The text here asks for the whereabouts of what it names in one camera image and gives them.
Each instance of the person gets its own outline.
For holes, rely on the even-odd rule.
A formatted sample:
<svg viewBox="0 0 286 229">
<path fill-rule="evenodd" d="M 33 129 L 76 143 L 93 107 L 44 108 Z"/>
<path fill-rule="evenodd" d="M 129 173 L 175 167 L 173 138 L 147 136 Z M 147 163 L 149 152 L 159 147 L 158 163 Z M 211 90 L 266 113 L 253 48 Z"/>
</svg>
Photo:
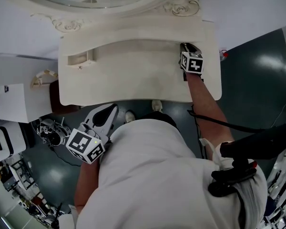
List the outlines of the person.
<svg viewBox="0 0 286 229">
<path fill-rule="evenodd" d="M 195 113 L 226 122 L 201 78 L 187 73 L 187 80 Z M 232 168 L 233 160 L 219 152 L 221 143 L 233 141 L 229 128 L 197 119 L 203 138 L 216 147 L 213 154 L 206 146 L 209 160 L 198 159 L 160 101 L 153 101 L 153 110 L 139 120 L 127 112 L 101 164 L 82 165 L 74 198 L 77 229 L 256 228 L 267 200 L 260 167 L 241 183 L 241 192 L 217 198 L 208 191 L 219 161 Z"/>
</svg>

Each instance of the white shirt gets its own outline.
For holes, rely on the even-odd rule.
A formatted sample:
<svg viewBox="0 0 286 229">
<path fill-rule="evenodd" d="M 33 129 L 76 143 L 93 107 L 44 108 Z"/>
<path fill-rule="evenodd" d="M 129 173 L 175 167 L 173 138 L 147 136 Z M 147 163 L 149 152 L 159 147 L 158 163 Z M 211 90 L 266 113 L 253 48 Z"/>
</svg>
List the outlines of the white shirt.
<svg viewBox="0 0 286 229">
<path fill-rule="evenodd" d="M 77 229 L 240 228 L 238 195 L 216 198 L 209 193 L 211 173 L 219 166 L 195 158 L 176 128 L 137 120 L 119 127 L 111 140 L 99 187 L 82 210 Z M 221 160 L 232 167 L 231 159 Z M 266 207 L 266 179 L 259 167 L 248 184 L 248 196 L 246 189 L 239 190 L 255 214 L 246 213 L 246 228 L 258 225 Z"/>
</svg>

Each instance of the shoe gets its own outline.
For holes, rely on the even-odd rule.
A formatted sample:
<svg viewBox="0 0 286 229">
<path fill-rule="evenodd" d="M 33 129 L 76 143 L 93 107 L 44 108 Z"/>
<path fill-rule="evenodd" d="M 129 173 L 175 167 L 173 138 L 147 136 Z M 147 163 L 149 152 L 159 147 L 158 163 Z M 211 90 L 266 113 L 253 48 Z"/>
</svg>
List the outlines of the shoe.
<svg viewBox="0 0 286 229">
<path fill-rule="evenodd" d="M 160 100 L 153 100 L 152 101 L 152 108 L 153 108 L 154 112 L 159 111 L 159 112 L 163 113 L 162 112 L 163 107 L 162 107 L 162 103 Z"/>
<path fill-rule="evenodd" d="M 125 113 L 125 120 L 126 120 L 126 123 L 129 123 L 129 122 L 135 120 L 134 113 L 131 110 L 126 111 L 126 113 Z"/>
</svg>

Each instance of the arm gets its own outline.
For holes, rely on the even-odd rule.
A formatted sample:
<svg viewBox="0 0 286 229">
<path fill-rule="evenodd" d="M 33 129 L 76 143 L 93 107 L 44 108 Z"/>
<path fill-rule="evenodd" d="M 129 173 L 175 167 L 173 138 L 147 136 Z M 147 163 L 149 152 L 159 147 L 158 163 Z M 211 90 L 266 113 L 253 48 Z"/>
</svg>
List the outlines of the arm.
<svg viewBox="0 0 286 229">
<path fill-rule="evenodd" d="M 74 204 L 79 214 L 85 207 L 91 194 L 99 186 L 99 171 L 100 162 L 98 160 L 91 165 L 82 164 L 74 196 Z"/>
<path fill-rule="evenodd" d="M 190 88 L 190 93 L 194 105 L 194 111 L 197 115 L 205 115 L 216 120 L 227 122 L 224 113 L 217 105 L 214 98 L 207 90 L 205 84 L 196 74 L 187 73 L 186 78 Z M 222 142 L 234 141 L 230 129 L 210 121 L 197 119 L 202 136 L 209 140 L 214 147 Z M 213 152 L 210 147 L 206 147 L 207 156 L 212 159 Z"/>
</svg>

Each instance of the floor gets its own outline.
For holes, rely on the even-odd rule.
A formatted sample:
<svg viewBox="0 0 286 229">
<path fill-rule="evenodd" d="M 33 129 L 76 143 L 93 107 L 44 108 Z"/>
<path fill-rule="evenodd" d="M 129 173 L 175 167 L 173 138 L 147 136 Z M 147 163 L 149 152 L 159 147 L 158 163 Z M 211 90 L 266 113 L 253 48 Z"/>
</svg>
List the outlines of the floor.
<svg viewBox="0 0 286 229">
<path fill-rule="evenodd" d="M 229 51 L 228 58 L 221 63 L 222 98 L 218 104 L 228 121 L 252 128 L 269 128 L 286 121 L 286 44 L 282 30 L 247 42 Z M 151 101 L 120 101 L 119 115 L 115 129 L 124 123 L 124 114 L 132 109 L 138 117 L 152 110 Z M 197 157 L 201 157 L 197 142 L 194 119 L 187 113 L 191 104 L 163 102 L 163 112 L 177 123 L 188 147 Z M 76 113 L 65 115 L 65 124 L 76 128 L 95 106 L 88 106 Z M 50 115 L 61 121 L 62 116 Z M 248 134 L 232 131 L 235 139 Z M 73 204 L 76 182 L 80 168 L 60 160 L 54 152 L 44 145 L 38 136 L 34 148 L 23 152 L 30 162 L 33 178 L 39 185 L 45 199 L 55 206 L 63 203 L 62 209 L 68 211 Z M 64 146 L 55 148 L 58 156 L 74 165 L 81 162 L 74 158 Z M 258 160 L 266 177 L 275 160 Z"/>
</svg>

